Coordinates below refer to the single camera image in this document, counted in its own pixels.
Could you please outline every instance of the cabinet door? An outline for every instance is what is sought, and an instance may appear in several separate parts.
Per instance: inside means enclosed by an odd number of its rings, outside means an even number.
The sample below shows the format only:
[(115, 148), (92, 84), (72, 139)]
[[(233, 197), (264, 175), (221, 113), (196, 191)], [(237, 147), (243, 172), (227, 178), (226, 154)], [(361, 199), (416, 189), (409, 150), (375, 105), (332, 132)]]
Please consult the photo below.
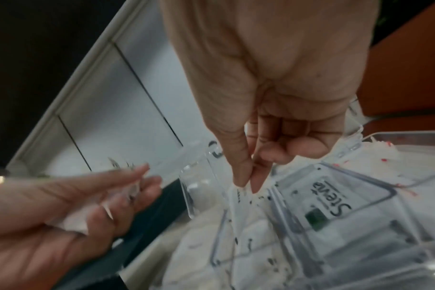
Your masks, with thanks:
[(90, 173), (60, 121), (54, 117), (20, 160), (31, 176), (72, 176)]
[(157, 1), (149, 1), (115, 42), (184, 145), (213, 136), (168, 42)]
[(181, 145), (114, 47), (60, 112), (93, 171), (148, 162), (155, 167)]

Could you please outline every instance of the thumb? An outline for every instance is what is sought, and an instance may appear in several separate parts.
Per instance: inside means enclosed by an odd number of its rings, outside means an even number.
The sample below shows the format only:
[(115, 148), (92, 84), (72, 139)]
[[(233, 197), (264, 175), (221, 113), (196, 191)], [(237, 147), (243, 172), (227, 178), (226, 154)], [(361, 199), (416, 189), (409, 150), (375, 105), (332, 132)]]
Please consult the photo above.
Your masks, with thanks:
[(235, 132), (214, 132), (214, 134), (232, 167), (233, 183), (244, 187), (250, 180), (253, 167), (244, 127)]
[(55, 179), (50, 185), (61, 188), (62, 196), (70, 201), (104, 192), (106, 190), (122, 187), (139, 181), (149, 170), (149, 165), (144, 164), (135, 169), (112, 170), (89, 175)]

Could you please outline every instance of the white cabinet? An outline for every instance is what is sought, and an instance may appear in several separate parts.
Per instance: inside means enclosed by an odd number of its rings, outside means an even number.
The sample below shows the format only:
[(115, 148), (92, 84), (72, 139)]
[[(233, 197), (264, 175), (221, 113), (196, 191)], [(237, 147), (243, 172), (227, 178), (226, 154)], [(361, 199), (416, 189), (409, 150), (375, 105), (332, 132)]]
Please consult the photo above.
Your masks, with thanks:
[(60, 112), (92, 171), (148, 162), (181, 148), (136, 77), (112, 47)]
[(149, 0), (115, 42), (184, 145), (213, 136), (168, 42), (157, 1)]
[(90, 173), (60, 121), (53, 117), (20, 157), (31, 176), (73, 176)]

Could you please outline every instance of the hand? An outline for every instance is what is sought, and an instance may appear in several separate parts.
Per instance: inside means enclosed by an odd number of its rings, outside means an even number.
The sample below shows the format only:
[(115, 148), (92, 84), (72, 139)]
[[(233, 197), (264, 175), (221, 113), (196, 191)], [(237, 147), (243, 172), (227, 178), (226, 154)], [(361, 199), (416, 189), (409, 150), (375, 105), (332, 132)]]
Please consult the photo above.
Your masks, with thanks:
[(237, 186), (250, 180), (257, 192), (273, 162), (331, 150), (362, 79), (377, 0), (162, 0), (161, 8)]
[[(125, 234), (136, 212), (160, 194), (160, 177), (143, 179), (149, 166), (81, 177), (9, 181), (0, 184), (0, 289), (19, 285), (63, 267), (104, 254), (115, 237)], [(140, 181), (134, 202), (114, 196), (109, 209), (99, 206), (87, 217), (88, 236), (44, 225), (76, 204), (109, 189)]]

